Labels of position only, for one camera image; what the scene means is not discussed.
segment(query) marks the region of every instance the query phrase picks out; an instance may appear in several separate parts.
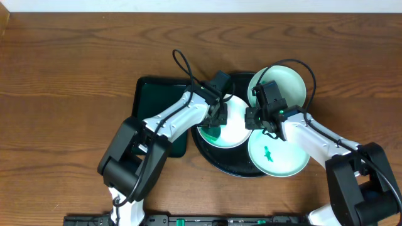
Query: wooden surface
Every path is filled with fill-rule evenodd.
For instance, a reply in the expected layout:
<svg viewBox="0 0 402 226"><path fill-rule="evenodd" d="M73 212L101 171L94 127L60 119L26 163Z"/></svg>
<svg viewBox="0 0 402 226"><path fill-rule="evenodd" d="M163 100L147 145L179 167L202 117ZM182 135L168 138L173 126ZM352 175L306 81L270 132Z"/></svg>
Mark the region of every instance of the wooden surface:
<svg viewBox="0 0 402 226"><path fill-rule="evenodd" d="M402 186L401 21L398 14L12 14L0 46L0 225L61 225L67 214L111 209L97 164L131 113L139 77L186 77L174 48L200 79L282 58L309 63L318 83L312 115L351 140L379 143ZM292 67L311 91L307 72ZM272 215L328 202L325 171L312 159L289 178L236 178L211 166L189 137L186 155L166 162L145 207Z"/></svg>
<svg viewBox="0 0 402 226"><path fill-rule="evenodd" d="M9 16L8 10L0 3L0 41L5 34Z"/></svg>

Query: green connector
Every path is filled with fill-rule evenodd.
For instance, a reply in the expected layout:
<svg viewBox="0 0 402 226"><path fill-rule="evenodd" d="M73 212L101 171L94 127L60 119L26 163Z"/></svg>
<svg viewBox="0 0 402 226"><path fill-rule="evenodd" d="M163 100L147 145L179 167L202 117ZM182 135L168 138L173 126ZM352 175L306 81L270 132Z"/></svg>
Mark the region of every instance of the green connector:
<svg viewBox="0 0 402 226"><path fill-rule="evenodd" d="M184 226L184 223L185 221L184 221L184 219L177 219L176 220L176 226Z"/></svg>

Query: green sticker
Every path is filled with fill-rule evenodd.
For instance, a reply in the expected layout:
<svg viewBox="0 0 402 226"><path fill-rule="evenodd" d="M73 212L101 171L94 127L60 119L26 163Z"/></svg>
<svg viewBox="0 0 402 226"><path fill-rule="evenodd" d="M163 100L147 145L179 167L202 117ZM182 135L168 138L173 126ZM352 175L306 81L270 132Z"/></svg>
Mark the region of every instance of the green sticker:
<svg viewBox="0 0 402 226"><path fill-rule="evenodd" d="M271 153L270 153L270 151L268 151L268 147L265 146L264 148L265 148L265 155L264 155L264 156L268 159L268 161L274 162L274 161L272 160L272 158L271 158Z"/></svg>

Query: black plate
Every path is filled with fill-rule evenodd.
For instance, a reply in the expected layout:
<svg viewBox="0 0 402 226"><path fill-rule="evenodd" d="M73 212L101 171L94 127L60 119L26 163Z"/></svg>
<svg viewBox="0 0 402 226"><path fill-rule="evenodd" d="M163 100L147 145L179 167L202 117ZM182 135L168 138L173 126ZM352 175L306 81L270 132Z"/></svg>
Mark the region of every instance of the black plate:
<svg viewBox="0 0 402 226"><path fill-rule="evenodd" d="M233 82L236 86L234 95L250 105L247 97L247 88L255 73L238 72L231 73L230 75L232 76ZM191 132L195 145L202 156L216 168L230 175L245 178L266 176L266 174L260 171L250 159L248 152L249 139L237 147L221 149L208 144L201 137L196 127L192 127Z"/></svg>

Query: robotic arm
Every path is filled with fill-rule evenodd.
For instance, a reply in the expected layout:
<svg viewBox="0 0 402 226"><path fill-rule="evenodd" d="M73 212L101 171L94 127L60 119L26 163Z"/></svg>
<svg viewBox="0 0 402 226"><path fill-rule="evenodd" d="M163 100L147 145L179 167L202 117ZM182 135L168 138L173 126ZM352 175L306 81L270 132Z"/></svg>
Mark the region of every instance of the robotic arm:
<svg viewBox="0 0 402 226"><path fill-rule="evenodd" d="M127 204L114 208L112 220L120 225L137 226L144 218L143 198L154 187L169 155L172 142L192 126L219 126L226 124L227 107L223 96L231 87L230 76L219 72L211 82L198 85L190 104L177 112L160 127L160 121L187 103L190 91L161 114L143 122L133 117L126 119L108 147L98 166L98 173L112 193L112 197L128 198ZM265 129L275 133L276 138L295 143L318 161L327 171L330 205L309 214L314 225L370 225L398 213L397 202L390 187L376 171L356 156L356 151L375 163L400 192L383 149L371 143L365 146L348 141L314 121L310 114L305 122L304 110L298 106L288 107L274 81L254 88L257 107L246 109L246 128ZM133 191L143 161L131 150L148 151L150 140L153 152L148 153L149 162L143 179ZM367 183L358 185L356 176L369 175Z"/></svg>

